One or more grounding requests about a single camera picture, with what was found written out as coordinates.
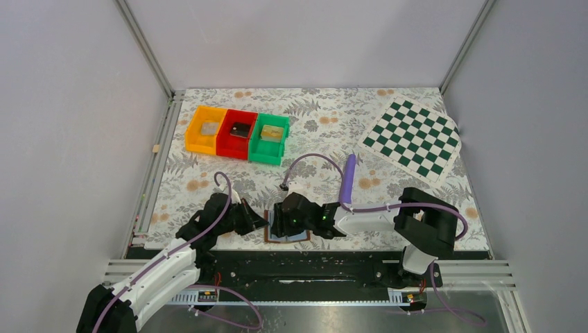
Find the brown leather card holder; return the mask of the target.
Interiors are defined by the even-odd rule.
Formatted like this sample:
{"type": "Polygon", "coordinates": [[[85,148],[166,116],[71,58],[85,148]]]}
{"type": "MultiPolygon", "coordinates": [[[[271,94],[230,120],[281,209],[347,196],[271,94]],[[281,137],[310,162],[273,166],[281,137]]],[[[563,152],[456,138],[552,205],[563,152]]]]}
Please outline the brown leather card holder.
{"type": "Polygon", "coordinates": [[[297,234],[284,234],[282,236],[278,236],[272,230],[274,212],[265,210],[264,218],[268,222],[268,225],[263,229],[263,239],[267,244],[293,244],[311,240],[311,233],[308,230],[297,234]]]}

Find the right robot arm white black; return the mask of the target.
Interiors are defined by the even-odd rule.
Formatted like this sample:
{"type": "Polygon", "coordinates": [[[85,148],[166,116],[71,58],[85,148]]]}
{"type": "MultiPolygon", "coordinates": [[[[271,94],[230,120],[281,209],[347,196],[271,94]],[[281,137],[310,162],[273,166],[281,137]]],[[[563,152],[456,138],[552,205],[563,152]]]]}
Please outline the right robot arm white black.
{"type": "Polygon", "coordinates": [[[381,206],[353,205],[340,200],[319,205],[291,192],[275,204],[270,232],[285,238],[312,232],[323,239],[360,232],[396,232],[408,245],[403,249],[397,274],[401,282],[414,286],[430,265],[454,253],[462,215],[452,205],[414,187],[403,190],[398,200],[381,206]]]}

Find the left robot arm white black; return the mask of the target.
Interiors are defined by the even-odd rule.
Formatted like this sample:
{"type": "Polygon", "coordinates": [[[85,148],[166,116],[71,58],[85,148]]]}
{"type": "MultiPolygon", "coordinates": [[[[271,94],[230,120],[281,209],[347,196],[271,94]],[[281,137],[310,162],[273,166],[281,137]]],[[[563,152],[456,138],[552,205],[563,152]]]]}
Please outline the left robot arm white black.
{"type": "Polygon", "coordinates": [[[267,225],[246,199],[212,194],[172,242],[137,272],[112,287],[100,284],[89,292],[76,331],[138,332],[183,289],[220,282],[210,250],[221,235],[246,235],[267,225]]]}

